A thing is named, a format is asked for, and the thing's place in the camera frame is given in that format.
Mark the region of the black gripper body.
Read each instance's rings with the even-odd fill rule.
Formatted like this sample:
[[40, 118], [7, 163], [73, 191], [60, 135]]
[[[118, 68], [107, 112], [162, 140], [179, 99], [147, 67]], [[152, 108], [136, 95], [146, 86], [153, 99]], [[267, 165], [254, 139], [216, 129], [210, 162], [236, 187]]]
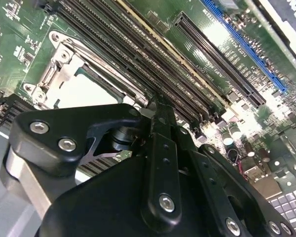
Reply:
[[[146, 161], [129, 158], [58, 197], [41, 237], [154, 237], [141, 215]], [[170, 237], [217, 237], [194, 180], [179, 174], [182, 218]]]

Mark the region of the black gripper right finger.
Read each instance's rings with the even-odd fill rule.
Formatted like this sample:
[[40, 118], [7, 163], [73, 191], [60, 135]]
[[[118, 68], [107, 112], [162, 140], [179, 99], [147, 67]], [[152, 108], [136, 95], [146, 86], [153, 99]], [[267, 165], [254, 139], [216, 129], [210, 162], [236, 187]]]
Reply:
[[295, 237], [287, 221], [213, 146], [196, 147], [181, 126], [172, 128], [179, 166], [188, 170], [212, 237]]

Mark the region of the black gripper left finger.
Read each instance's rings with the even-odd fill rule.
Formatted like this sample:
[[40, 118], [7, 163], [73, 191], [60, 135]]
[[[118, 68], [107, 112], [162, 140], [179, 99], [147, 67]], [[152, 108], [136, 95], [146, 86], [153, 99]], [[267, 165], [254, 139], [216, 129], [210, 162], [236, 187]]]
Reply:
[[6, 168], [14, 176], [38, 213], [46, 212], [62, 194], [78, 186], [76, 169], [88, 151], [110, 152], [123, 136], [110, 136], [133, 128], [138, 141], [125, 143], [131, 158], [146, 161], [141, 215], [157, 234], [171, 232], [182, 217], [176, 126], [170, 102], [155, 96], [143, 117], [128, 104], [112, 104], [21, 113], [13, 122]]

